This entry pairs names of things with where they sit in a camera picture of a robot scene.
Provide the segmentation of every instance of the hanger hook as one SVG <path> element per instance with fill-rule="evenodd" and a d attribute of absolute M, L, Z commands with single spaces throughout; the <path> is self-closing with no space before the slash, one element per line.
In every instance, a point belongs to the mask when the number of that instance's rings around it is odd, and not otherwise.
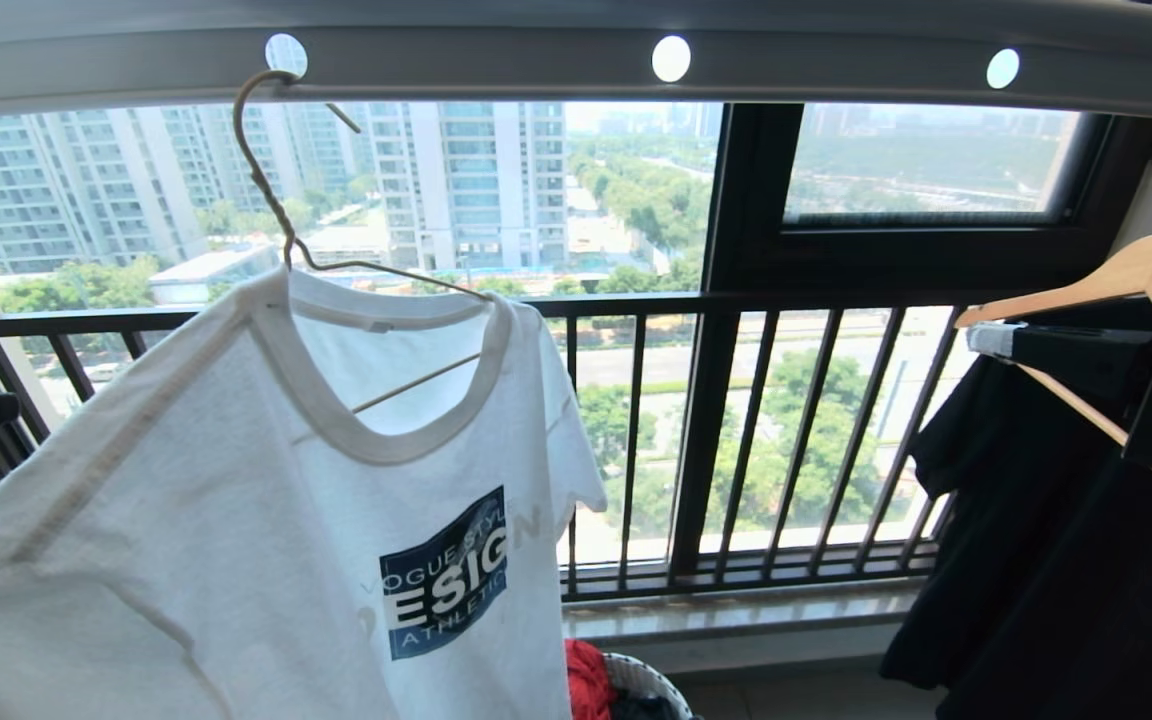
<path fill-rule="evenodd" d="M 274 218 L 278 219 L 278 227 L 283 229 L 283 265 L 287 265 L 287 268 L 291 270 L 291 250 L 297 243 L 296 228 L 291 227 L 291 219 L 287 217 L 287 210 L 283 210 L 282 202 L 279 202 L 274 195 L 274 188 L 270 187 L 270 179 L 265 177 L 265 170 L 256 161 L 256 154 L 253 154 L 251 146 L 247 143 L 247 132 L 243 131 L 243 109 L 247 108 L 248 97 L 263 82 L 271 79 L 280 81 L 283 85 L 291 85 L 291 83 L 300 81 L 301 76 L 288 70 L 262 70 L 253 74 L 251 78 L 248 78 L 243 83 L 243 86 L 238 89 L 238 96 L 234 97 L 234 139 L 238 142 L 238 150 L 242 151 L 243 158 L 247 159 L 248 167 L 251 167 L 252 182 L 256 183 L 256 187 L 260 188 L 262 196 L 265 197 L 265 204 L 270 205 Z"/>

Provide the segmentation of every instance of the city view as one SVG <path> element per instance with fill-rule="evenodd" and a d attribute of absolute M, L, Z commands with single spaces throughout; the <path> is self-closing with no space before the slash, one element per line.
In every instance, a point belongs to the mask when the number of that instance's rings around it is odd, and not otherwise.
<path fill-rule="evenodd" d="M 365 259 L 506 296 L 695 291 L 722 105 L 703 103 L 252 104 L 247 132 L 320 263 Z M 77 109 L 0 118 L 0 308 L 198 306 L 274 268 L 282 237 L 229 128 L 229 105 Z M 1044 215 L 1079 115 L 1038 109 L 808 105 L 786 222 L 908 215 Z M 329 273 L 365 291 L 434 286 L 370 270 Z M 947 306 L 914 309 L 849 475 L 835 533 L 865 523 L 914 412 Z M 842 465 L 887 310 L 847 311 L 782 544 L 810 544 Z M 741 320 L 707 537 L 721 533 L 763 314 Z M 765 547 L 825 313 L 781 313 L 732 546 Z M 556 341 L 567 342 L 559 325 Z M 670 525 L 694 316 L 646 325 L 630 555 L 660 559 Z M 160 338 L 146 338 L 152 344 Z M 131 363 L 119 336 L 74 336 L 99 389 Z M 615 558 L 626 494 L 630 318 L 581 318 L 584 415 L 613 510 L 582 511 L 579 559 Z M 79 401 L 46 338 L 20 350 L 58 418 Z M 956 346 L 933 401 L 970 363 Z M 927 499 L 901 475 L 884 533 Z"/>

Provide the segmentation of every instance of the white t-shirt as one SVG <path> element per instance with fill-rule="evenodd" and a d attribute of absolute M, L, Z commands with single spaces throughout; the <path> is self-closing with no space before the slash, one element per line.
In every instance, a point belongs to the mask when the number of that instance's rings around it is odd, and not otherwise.
<path fill-rule="evenodd" d="M 0 717 L 569 717 L 577 500 L 602 484 L 533 309 L 275 270 L 0 483 Z"/>

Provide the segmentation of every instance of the red cloth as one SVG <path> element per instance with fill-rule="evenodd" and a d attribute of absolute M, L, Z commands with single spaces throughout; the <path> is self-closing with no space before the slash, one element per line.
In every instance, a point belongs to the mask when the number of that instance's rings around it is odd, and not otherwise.
<path fill-rule="evenodd" d="M 602 652 L 584 641 L 563 641 L 567 647 L 567 692 L 573 697 L 573 720 L 612 720 L 616 691 L 607 676 Z"/>

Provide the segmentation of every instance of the window sill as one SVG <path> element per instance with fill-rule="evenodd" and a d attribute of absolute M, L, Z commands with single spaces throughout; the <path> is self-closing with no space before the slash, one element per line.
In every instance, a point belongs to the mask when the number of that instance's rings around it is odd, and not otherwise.
<path fill-rule="evenodd" d="M 923 578 L 563 607 L 567 637 L 669 675 L 881 655 Z"/>

